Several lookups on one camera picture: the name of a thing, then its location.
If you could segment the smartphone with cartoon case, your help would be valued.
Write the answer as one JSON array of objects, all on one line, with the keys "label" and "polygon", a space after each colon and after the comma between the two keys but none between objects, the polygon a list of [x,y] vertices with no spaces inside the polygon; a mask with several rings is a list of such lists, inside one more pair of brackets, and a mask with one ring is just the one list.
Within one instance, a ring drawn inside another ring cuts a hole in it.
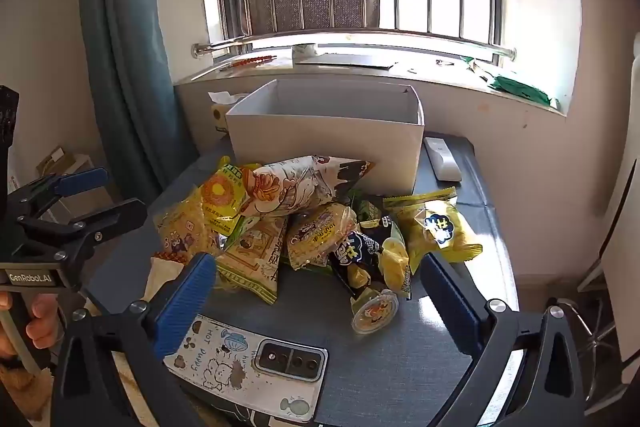
[{"label": "smartphone with cartoon case", "polygon": [[191,395],[247,426],[314,425],[329,351],[198,315],[164,358]]}]

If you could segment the tissue pack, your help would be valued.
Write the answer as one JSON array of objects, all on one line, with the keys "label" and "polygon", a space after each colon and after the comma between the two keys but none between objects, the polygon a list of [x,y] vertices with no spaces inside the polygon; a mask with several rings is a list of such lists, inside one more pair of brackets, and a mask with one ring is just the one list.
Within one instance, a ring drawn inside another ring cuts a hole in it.
[{"label": "tissue pack", "polygon": [[247,93],[231,94],[228,91],[209,92],[212,102],[212,114],[215,128],[219,132],[228,132],[227,113],[233,106],[247,97]]}]

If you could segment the white cardboard box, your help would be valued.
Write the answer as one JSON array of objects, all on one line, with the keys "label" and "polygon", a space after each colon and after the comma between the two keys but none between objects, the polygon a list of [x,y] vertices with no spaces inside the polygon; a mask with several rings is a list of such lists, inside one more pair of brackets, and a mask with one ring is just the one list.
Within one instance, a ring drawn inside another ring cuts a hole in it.
[{"label": "white cardboard box", "polygon": [[343,78],[273,79],[226,115],[235,159],[270,164],[307,155],[367,160],[359,186],[407,195],[418,176],[424,113],[408,84]]}]

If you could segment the beige cartoon snack bag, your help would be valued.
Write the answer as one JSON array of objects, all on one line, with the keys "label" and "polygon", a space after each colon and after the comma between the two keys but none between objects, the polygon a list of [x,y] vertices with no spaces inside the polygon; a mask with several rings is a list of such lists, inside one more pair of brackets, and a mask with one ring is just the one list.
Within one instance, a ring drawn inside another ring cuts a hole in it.
[{"label": "beige cartoon snack bag", "polygon": [[217,258],[218,272],[273,305],[287,224],[286,216],[258,220]]}]

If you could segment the green pea snack bag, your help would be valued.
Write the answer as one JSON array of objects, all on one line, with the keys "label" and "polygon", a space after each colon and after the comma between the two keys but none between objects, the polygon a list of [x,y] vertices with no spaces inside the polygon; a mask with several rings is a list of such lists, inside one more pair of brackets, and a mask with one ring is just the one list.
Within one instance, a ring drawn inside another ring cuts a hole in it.
[{"label": "green pea snack bag", "polygon": [[347,195],[347,205],[355,211],[358,222],[378,220],[383,217],[383,197],[352,188]]}]

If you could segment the yellow biscuit pack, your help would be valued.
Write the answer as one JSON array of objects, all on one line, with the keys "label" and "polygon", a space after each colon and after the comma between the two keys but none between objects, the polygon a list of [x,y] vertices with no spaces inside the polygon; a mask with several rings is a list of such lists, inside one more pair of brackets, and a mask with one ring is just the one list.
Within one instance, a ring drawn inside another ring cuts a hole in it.
[{"label": "yellow biscuit pack", "polygon": [[335,251],[338,244],[356,229],[356,225],[356,212],[339,202],[299,213],[285,239],[291,268],[300,270],[307,265],[326,267],[329,253]]}]

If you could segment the clear jelly cup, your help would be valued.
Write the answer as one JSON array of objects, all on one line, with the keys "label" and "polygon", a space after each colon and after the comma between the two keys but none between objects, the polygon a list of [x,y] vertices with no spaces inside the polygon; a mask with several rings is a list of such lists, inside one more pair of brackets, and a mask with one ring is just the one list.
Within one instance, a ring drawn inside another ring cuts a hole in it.
[{"label": "clear jelly cup", "polygon": [[359,297],[350,299],[352,329],[359,335],[369,335],[384,329],[399,308],[396,294],[390,289],[368,287]]}]

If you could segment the green cloth on sill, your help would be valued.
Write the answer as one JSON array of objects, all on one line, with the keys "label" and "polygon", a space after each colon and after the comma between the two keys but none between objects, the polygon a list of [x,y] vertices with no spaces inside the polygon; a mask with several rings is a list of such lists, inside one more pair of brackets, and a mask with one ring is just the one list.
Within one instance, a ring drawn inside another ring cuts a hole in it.
[{"label": "green cloth on sill", "polygon": [[495,76],[489,83],[489,87],[543,106],[552,107],[554,104],[552,98],[544,91],[503,75]]}]

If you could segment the white remote control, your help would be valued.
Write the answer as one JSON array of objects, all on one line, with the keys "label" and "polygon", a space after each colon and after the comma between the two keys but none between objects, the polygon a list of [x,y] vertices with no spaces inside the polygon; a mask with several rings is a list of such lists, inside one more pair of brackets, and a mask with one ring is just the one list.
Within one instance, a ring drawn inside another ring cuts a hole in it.
[{"label": "white remote control", "polygon": [[446,141],[426,136],[423,142],[436,179],[440,182],[460,183],[462,173]]}]

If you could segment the clear yellow cracker pack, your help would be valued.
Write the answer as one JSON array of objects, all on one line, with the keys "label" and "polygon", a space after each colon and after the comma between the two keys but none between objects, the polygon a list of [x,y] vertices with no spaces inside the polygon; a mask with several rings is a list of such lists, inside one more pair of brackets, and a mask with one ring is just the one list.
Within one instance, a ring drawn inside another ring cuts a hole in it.
[{"label": "clear yellow cracker pack", "polygon": [[195,187],[186,199],[153,219],[162,248],[155,257],[187,265],[196,254],[220,254],[214,231],[205,219],[201,190]]}]

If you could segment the teal curtain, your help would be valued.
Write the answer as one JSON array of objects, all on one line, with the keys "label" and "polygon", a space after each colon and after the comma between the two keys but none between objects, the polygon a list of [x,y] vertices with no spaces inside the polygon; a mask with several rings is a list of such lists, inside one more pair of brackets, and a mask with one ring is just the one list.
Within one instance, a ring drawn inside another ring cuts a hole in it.
[{"label": "teal curtain", "polygon": [[198,157],[157,0],[79,0],[94,115],[122,197],[151,204]]}]

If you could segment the metal window railing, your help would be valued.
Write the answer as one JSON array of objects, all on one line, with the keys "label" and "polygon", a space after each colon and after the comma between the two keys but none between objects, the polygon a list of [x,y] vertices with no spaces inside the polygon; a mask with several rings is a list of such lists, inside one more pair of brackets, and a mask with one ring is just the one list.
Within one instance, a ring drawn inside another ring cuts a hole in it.
[{"label": "metal window railing", "polygon": [[516,59],[514,49],[497,46],[487,42],[475,41],[461,37],[434,34],[413,30],[390,28],[326,28],[325,30],[303,29],[275,32],[263,35],[242,35],[230,39],[194,43],[190,52],[194,58],[221,50],[242,48],[253,44],[263,44],[266,48],[277,48],[288,44],[315,43],[326,46],[382,46],[382,48],[441,51],[443,46],[458,46],[464,56],[490,53],[505,57],[510,61]]}]

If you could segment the yellow chip bag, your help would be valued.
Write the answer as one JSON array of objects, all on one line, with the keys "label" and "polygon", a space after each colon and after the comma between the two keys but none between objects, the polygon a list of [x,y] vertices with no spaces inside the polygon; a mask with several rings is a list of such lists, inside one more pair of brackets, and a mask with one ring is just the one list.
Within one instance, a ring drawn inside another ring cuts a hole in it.
[{"label": "yellow chip bag", "polygon": [[383,208],[404,236],[412,273],[429,253],[441,253],[449,263],[459,263],[483,252],[482,243],[458,210],[457,201],[454,187],[383,199]]}]

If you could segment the metal chair base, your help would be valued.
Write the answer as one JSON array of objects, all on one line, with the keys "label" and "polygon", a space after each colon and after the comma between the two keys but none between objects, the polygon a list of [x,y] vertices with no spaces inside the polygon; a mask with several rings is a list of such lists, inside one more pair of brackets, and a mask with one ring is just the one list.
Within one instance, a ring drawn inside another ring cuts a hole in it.
[{"label": "metal chair base", "polygon": [[551,297],[548,306],[559,308],[568,316],[570,324],[578,326],[577,355],[585,384],[585,415],[594,415],[620,402],[630,383],[623,379],[626,366],[620,358],[615,322],[605,322],[608,317],[605,301],[597,298],[592,323],[574,300]]}]

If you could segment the red beads on sill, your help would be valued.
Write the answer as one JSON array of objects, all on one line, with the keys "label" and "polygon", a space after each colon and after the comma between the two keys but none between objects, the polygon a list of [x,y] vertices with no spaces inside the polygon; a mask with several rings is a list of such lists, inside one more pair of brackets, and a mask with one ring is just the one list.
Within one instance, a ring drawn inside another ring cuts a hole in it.
[{"label": "red beads on sill", "polygon": [[264,65],[264,64],[269,64],[273,62],[276,58],[277,57],[272,54],[241,58],[241,60],[236,60],[232,62],[231,67],[239,68],[239,67],[245,67],[245,66]]}]

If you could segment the white cartoon snack bag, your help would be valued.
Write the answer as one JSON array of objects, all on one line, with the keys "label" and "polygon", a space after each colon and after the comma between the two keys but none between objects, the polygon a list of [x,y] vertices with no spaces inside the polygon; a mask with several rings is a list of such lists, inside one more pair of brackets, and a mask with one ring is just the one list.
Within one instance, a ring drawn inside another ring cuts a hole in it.
[{"label": "white cartoon snack bag", "polygon": [[374,162],[308,155],[258,167],[243,174],[244,217],[282,217],[342,200]]}]

